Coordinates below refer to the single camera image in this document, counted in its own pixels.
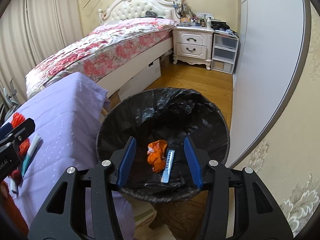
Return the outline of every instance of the metal bolt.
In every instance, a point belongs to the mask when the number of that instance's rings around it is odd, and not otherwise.
[[[69,167],[67,169],[67,173],[71,174],[71,173],[74,173],[76,171],[76,168],[75,167]]]
[[[218,162],[217,161],[215,161],[215,160],[211,160],[211,161],[209,161],[209,165],[211,165],[211,166],[218,166]]]
[[[103,161],[102,163],[102,166],[109,166],[109,165],[111,165],[111,161],[109,161],[109,160],[105,160],[105,161]]]
[[[246,173],[249,173],[249,174],[253,173],[253,169],[250,168],[250,167],[245,167],[245,168],[244,168],[244,171],[245,171]]]

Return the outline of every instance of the purple tablecloth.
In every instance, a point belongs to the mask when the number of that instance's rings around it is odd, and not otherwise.
[[[88,77],[73,73],[47,87],[18,109],[17,112],[35,121],[34,134],[42,138],[19,186],[19,196],[11,193],[28,226],[68,167],[85,170],[97,164],[95,140],[106,94],[105,89]],[[86,195],[88,234],[93,236],[90,195]],[[119,193],[113,192],[113,196],[123,237],[131,240],[135,229],[131,205]]]

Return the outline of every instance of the trash can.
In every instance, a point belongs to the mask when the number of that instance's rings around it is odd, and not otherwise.
[[[178,88],[143,91],[110,111],[97,135],[98,159],[109,159],[114,151],[123,149],[130,136],[137,141],[137,151],[120,192],[153,203],[183,201],[199,193],[184,154],[186,136],[223,164],[230,144],[228,127],[217,106],[195,90]],[[154,173],[147,162],[148,144],[160,139],[167,141],[167,151],[175,151],[168,183],[161,183],[162,172]]]

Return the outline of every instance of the pink floral blanket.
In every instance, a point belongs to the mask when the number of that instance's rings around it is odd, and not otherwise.
[[[170,19],[135,18],[99,26],[83,39],[42,61],[26,75],[27,96],[74,72],[95,82],[168,37]]]

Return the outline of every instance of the tufted headboard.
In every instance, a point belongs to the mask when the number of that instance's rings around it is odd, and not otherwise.
[[[106,11],[99,9],[100,23],[143,17],[146,11],[180,22],[173,5],[173,1],[166,0],[116,0]]]

